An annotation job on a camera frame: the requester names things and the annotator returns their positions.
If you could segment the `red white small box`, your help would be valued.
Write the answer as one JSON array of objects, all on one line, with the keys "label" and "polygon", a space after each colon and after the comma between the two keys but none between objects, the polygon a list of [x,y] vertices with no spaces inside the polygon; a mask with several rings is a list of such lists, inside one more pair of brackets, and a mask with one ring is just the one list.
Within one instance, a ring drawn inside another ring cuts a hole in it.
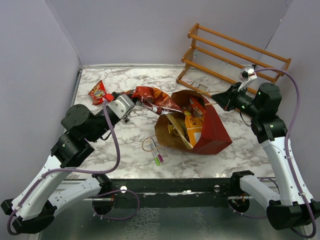
[{"label": "red white small box", "polygon": [[182,77],[181,78],[181,81],[182,82],[184,82],[184,83],[186,83],[186,84],[188,84],[188,85],[192,85],[193,84],[193,80],[191,80],[191,79],[189,79],[189,78],[187,78],[187,77]]}]

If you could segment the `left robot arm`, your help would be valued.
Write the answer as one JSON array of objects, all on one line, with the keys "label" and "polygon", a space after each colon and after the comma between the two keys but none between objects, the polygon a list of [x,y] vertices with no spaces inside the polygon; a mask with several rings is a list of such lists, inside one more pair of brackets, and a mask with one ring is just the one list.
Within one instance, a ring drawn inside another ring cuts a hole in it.
[{"label": "left robot arm", "polygon": [[[51,149],[42,169],[16,198],[1,203],[9,216],[10,235],[36,234],[47,228],[67,208],[86,198],[103,198],[118,193],[107,177],[120,163],[120,147],[114,131],[121,120],[128,120],[135,100],[128,92],[112,93],[115,99],[104,101],[103,109],[93,114],[85,105],[75,104],[61,120],[65,132]],[[89,171],[79,166],[94,152],[91,142],[110,133],[116,148],[116,162],[109,170]]]}]

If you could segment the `red cheez-it snack bag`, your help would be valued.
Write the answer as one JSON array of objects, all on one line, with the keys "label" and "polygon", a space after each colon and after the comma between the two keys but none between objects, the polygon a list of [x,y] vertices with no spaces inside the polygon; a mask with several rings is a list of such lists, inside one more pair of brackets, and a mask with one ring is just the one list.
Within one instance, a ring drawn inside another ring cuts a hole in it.
[{"label": "red cheez-it snack bag", "polygon": [[94,106],[102,104],[106,94],[107,92],[102,80],[100,80],[88,93]]}]

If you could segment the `red doritos chip bag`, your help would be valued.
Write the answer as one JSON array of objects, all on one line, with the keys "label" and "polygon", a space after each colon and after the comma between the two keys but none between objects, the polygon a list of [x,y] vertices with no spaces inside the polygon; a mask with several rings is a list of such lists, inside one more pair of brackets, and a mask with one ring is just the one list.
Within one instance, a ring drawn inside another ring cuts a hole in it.
[{"label": "red doritos chip bag", "polygon": [[155,87],[137,86],[130,98],[137,106],[159,116],[182,113],[182,109],[167,93]]}]

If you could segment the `open small cardboard box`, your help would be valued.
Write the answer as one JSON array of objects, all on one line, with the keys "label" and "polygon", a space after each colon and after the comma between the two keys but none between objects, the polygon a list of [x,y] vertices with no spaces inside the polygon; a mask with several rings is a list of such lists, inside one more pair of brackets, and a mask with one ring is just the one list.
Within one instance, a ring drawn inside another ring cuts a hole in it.
[{"label": "open small cardboard box", "polygon": [[197,83],[195,85],[195,87],[197,88],[198,92],[209,92],[210,91],[210,88],[208,86],[201,84],[201,83]]}]

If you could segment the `wooden shelf rack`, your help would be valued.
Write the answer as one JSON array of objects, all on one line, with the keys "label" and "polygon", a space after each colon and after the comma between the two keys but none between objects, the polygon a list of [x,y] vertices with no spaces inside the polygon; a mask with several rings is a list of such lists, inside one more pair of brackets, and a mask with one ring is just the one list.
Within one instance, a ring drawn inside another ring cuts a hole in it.
[{"label": "wooden shelf rack", "polygon": [[[189,30],[187,37],[191,44],[181,58],[185,66],[176,81],[192,90],[198,90],[192,74],[204,73],[215,82],[234,84],[240,81],[240,72],[245,66],[256,65],[257,80],[248,87],[249,93],[256,94],[260,84],[276,83],[283,76],[282,72],[289,69],[292,61],[291,58],[269,52],[199,23]],[[181,81],[183,77],[193,80],[193,84]]]}]

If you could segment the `yellow m&m's packet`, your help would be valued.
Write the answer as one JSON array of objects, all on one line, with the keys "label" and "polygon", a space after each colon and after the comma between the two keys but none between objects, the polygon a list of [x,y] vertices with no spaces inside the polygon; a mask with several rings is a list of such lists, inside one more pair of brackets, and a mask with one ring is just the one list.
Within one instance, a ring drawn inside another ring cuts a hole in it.
[{"label": "yellow m&m's packet", "polygon": [[183,136],[184,135],[184,130],[181,124],[171,124],[168,123],[167,129],[170,135],[175,135],[175,136]]}]

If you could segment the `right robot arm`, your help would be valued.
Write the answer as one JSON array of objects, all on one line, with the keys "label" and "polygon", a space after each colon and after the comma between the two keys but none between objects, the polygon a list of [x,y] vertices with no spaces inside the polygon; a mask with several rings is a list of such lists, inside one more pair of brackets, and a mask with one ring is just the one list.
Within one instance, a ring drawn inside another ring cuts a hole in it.
[{"label": "right robot arm", "polygon": [[306,187],[286,139],[287,127],[277,115],[282,96],[273,83],[263,83],[254,98],[241,89],[241,82],[227,91],[213,94],[224,111],[238,109],[251,118],[251,130],[271,163],[279,192],[263,184],[250,171],[234,172],[229,189],[236,195],[253,197],[265,210],[267,219],[276,230],[306,226],[320,216],[320,203]]}]

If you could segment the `yellow kettle chips bag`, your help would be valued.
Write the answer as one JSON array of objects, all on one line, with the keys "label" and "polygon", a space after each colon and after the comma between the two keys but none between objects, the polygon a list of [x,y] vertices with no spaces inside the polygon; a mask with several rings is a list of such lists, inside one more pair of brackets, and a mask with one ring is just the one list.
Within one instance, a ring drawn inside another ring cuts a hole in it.
[{"label": "yellow kettle chips bag", "polygon": [[200,140],[203,129],[203,121],[201,117],[192,115],[185,116],[185,127],[190,144],[194,147]]}]

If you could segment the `green cap marker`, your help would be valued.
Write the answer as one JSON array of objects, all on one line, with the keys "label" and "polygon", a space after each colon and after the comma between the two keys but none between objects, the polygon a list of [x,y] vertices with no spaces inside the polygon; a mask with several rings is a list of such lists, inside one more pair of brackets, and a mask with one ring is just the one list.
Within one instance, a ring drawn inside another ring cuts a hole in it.
[{"label": "green cap marker", "polygon": [[160,161],[158,159],[158,156],[157,156],[156,152],[153,150],[154,149],[153,148],[153,144],[152,144],[150,139],[148,140],[148,145],[149,145],[150,151],[151,151],[151,153],[153,155],[153,158],[154,158],[154,161],[155,161],[156,165],[159,166],[160,165]]}]

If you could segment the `red brown paper bag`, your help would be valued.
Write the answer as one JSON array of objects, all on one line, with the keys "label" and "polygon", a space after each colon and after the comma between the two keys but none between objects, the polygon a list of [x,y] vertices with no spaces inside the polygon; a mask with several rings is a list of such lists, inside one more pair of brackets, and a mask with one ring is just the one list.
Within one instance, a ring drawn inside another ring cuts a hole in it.
[{"label": "red brown paper bag", "polygon": [[[182,113],[158,115],[154,131],[155,137],[161,146],[200,155],[216,155],[232,143],[217,111],[200,93],[191,90],[180,90],[169,96],[181,108]],[[190,144],[185,125],[185,117],[193,116],[190,97],[194,97],[205,109],[205,114],[201,117],[201,137],[194,147]],[[169,134],[168,123],[173,125],[181,124],[184,135]]]}]

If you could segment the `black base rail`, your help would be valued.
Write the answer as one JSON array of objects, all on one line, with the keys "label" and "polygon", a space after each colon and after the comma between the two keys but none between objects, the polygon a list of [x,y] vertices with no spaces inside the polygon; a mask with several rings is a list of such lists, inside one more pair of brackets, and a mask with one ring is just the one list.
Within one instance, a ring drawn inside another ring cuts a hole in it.
[{"label": "black base rail", "polygon": [[252,176],[250,170],[234,172],[230,178],[109,179],[92,207],[100,214],[111,209],[227,207],[228,198],[241,199],[240,178]]}]

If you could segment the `teal white snack bag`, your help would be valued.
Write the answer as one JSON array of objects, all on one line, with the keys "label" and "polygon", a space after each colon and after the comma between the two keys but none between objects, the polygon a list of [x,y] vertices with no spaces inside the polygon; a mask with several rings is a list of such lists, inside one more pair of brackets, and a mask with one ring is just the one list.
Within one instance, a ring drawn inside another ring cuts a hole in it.
[{"label": "teal white snack bag", "polygon": [[205,108],[193,97],[189,98],[191,114],[194,117],[203,117],[206,113]]}]

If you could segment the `purple cap marker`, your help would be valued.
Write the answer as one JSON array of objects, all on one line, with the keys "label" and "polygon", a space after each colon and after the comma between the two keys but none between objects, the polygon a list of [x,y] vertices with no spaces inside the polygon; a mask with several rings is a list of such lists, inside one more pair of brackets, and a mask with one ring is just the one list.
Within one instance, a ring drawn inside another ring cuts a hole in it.
[{"label": "purple cap marker", "polygon": [[158,156],[159,161],[160,161],[161,163],[163,163],[164,160],[163,160],[163,158],[162,158],[159,150],[157,149],[157,146],[156,146],[155,141],[153,140],[152,137],[150,138],[150,140],[151,140],[151,142],[152,142],[152,144],[153,144],[153,146],[154,146],[154,149],[155,149],[155,152],[156,152],[156,154],[157,154],[157,156]]}]

